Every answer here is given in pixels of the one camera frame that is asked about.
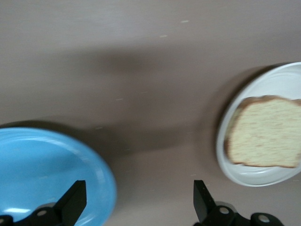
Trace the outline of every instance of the bread crust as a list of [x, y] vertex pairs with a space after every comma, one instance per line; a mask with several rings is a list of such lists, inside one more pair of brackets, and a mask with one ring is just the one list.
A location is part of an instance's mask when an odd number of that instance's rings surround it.
[[[237, 162], [237, 161], [234, 161], [233, 159], [231, 159], [230, 155], [229, 155], [230, 135], [232, 134], [233, 129], [235, 128], [236, 124], [238, 123], [239, 118], [242, 115], [242, 112], [248, 106], [250, 106], [252, 104], [257, 104], [257, 103], [265, 103], [265, 102], [275, 100], [275, 99], [278, 99], [278, 100], [282, 99], [282, 100], [285, 100], [287, 102], [294, 103], [298, 106], [301, 106], [301, 99], [290, 100], [290, 99], [280, 97], [280, 96], [276, 96], [276, 95], [265, 95], [265, 96], [261, 96], [261, 97], [247, 97], [239, 104], [239, 106], [237, 107], [237, 109], [233, 113], [232, 118], [230, 119], [230, 122], [228, 124], [228, 128], [226, 130], [225, 139], [224, 139], [224, 152], [225, 152], [226, 156], [228, 157], [228, 159], [232, 163], [234, 163], [234, 164], [244, 164], [246, 166], [252, 166], [252, 167], [264, 167], [264, 166], [259, 166], [259, 165], [246, 164], [245, 162]], [[286, 166], [286, 165], [269, 165], [268, 167], [275, 167], [275, 166], [280, 166], [280, 167], [284, 167], [284, 168], [296, 168], [296, 166], [291, 167], [291, 166]]]

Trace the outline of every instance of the white bread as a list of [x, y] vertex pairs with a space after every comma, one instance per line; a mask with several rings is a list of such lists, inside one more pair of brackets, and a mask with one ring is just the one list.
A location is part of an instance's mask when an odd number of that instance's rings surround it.
[[224, 142], [234, 164], [295, 168], [301, 160], [301, 100], [249, 97], [232, 116]]

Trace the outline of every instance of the white plate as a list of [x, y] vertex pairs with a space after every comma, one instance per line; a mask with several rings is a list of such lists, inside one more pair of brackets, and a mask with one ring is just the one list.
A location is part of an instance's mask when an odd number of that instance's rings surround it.
[[228, 123], [241, 101], [247, 97], [278, 95], [288, 99], [301, 99], [301, 62], [274, 68], [254, 79], [233, 99], [225, 112], [217, 135], [218, 163], [232, 181], [245, 186], [267, 186], [287, 180], [301, 172], [297, 168], [250, 167], [231, 163], [225, 155], [223, 144]]

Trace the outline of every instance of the blue plate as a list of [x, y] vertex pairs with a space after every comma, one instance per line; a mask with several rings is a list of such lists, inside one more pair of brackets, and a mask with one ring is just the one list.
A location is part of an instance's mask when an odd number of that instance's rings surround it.
[[87, 206], [75, 226], [105, 223], [116, 202], [114, 176], [91, 148], [69, 136], [31, 128], [0, 129], [0, 215], [14, 221], [57, 202], [85, 180]]

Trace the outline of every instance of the plate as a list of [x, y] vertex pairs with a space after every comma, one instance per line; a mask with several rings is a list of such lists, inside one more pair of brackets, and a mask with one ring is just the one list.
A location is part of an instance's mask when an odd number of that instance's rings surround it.
[[0, 215], [19, 221], [57, 202], [76, 180], [86, 181], [87, 205], [75, 225], [103, 225], [116, 202], [116, 185], [99, 155], [60, 133], [0, 129]]
[[245, 186], [268, 186], [287, 180], [301, 172], [297, 168], [250, 167], [231, 163], [223, 148], [228, 123], [241, 101], [247, 97], [278, 95], [288, 99], [301, 99], [301, 62], [274, 68], [250, 82], [232, 100], [219, 127], [216, 140], [218, 163], [232, 181]]

